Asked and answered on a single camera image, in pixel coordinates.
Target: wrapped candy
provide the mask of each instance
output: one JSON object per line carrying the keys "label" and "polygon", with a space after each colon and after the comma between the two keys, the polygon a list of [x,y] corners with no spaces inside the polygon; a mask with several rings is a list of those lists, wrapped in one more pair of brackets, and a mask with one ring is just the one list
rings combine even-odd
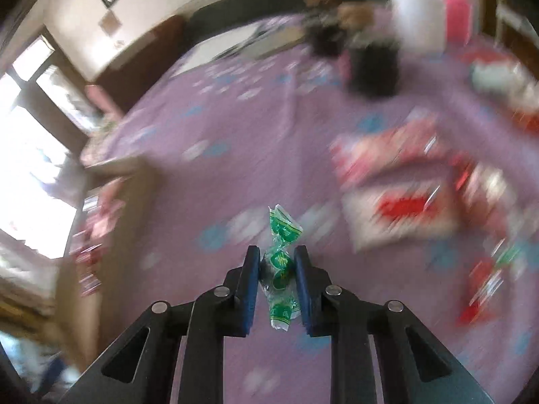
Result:
{"label": "wrapped candy", "polygon": [[440,141],[431,118],[412,120],[378,135],[338,136],[330,147],[343,189],[383,170],[422,159],[440,159],[449,149]]}
{"label": "wrapped candy", "polygon": [[294,262],[285,248],[295,242],[303,229],[280,206],[269,209],[273,246],[260,262],[260,285],[269,304],[271,326],[288,330],[290,320],[300,313],[294,283]]}
{"label": "wrapped candy", "polygon": [[516,208],[516,194],[503,172],[485,164],[468,164],[463,184],[457,190],[467,222],[481,228],[497,241],[510,236],[510,212]]}
{"label": "wrapped candy", "polygon": [[470,78],[474,89],[480,93],[508,96],[522,91],[532,76],[521,64],[505,61],[490,64],[476,62],[471,66]]}
{"label": "wrapped candy", "polygon": [[125,203],[117,198],[124,178],[116,178],[85,199],[85,220],[72,239],[70,254],[77,266],[82,296],[96,291],[101,282],[96,273],[106,252],[109,234],[118,221]]}
{"label": "wrapped candy", "polygon": [[446,237],[460,226],[454,191],[443,181],[357,190],[342,202],[355,251],[404,237]]}
{"label": "wrapped candy", "polygon": [[512,120],[519,128],[539,134],[539,86],[530,83],[508,99]]}
{"label": "wrapped candy", "polygon": [[502,284],[502,271],[495,268],[490,258],[479,260],[470,272],[468,287],[470,302],[459,317],[459,323],[470,325],[494,317],[489,302]]}

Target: green candy wrapper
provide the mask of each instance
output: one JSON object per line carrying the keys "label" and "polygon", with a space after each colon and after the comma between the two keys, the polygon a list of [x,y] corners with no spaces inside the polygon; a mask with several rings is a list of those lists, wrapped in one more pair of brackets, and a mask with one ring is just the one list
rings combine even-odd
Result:
{"label": "green candy wrapper", "polygon": [[280,205],[269,209],[273,246],[260,262],[260,285],[268,299],[271,326],[288,330],[290,320],[300,314],[294,279],[294,261],[285,248],[296,241],[303,229]]}

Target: white wall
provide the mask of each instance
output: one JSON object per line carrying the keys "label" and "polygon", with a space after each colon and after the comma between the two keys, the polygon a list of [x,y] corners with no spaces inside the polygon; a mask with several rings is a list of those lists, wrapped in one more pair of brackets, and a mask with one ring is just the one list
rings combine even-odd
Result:
{"label": "white wall", "polygon": [[[122,23],[115,39],[129,44],[189,0],[117,0],[114,14]],[[45,25],[82,75],[92,80],[121,50],[100,29],[101,0],[50,0]]]}
{"label": "white wall", "polygon": [[[217,0],[117,0],[112,11],[122,27],[115,40],[125,47],[174,12],[190,12],[213,1]],[[2,59],[13,56],[29,33],[45,24],[75,67],[93,80],[123,49],[115,47],[98,25],[106,11],[101,0],[39,0],[9,44],[10,54]]]}

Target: metal screw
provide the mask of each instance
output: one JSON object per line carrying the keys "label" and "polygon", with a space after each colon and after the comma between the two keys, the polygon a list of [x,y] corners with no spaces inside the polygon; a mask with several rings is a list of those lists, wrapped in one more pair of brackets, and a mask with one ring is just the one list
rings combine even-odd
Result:
{"label": "metal screw", "polygon": [[219,287],[215,287],[214,295],[218,298],[226,298],[230,294],[230,289],[228,287],[225,287],[224,285],[220,285]]}
{"label": "metal screw", "polygon": [[168,309],[168,305],[165,304],[165,302],[156,302],[152,305],[152,311],[155,314],[161,314],[164,313]]}
{"label": "metal screw", "polygon": [[393,311],[394,313],[400,313],[404,310],[404,305],[401,301],[389,301],[387,308],[389,308],[389,311]]}
{"label": "metal screw", "polygon": [[325,292],[329,296],[338,296],[342,293],[342,288],[340,288],[338,285],[329,285],[325,288]]}

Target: bed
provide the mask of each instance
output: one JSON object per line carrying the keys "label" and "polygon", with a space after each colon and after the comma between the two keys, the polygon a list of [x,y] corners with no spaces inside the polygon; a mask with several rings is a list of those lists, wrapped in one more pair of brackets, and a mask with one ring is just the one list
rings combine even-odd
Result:
{"label": "bed", "polygon": [[[178,61],[107,141],[104,158],[147,156],[165,181],[136,264],[126,269],[122,307],[104,312],[103,338],[114,339],[154,301],[184,303],[220,285],[249,244],[270,245],[267,208],[279,203],[303,225],[301,243],[333,283],[368,302],[400,299],[496,403],[513,402],[539,364],[539,245],[531,245],[525,274],[497,293],[497,316],[458,326],[483,238],[462,233],[354,253],[329,152],[341,133],[393,128],[420,108],[436,115],[452,146],[502,168],[521,198],[537,200],[539,140],[511,126],[468,83],[465,58],[492,47],[479,37],[442,56],[401,53],[399,94],[382,101],[348,93],[336,62],[313,57],[306,44],[174,75]],[[384,180],[444,174],[440,165],[412,166]],[[327,404],[329,393],[329,338],[308,337],[300,320],[287,333],[272,329],[259,293],[248,338],[225,339],[225,403]]]}

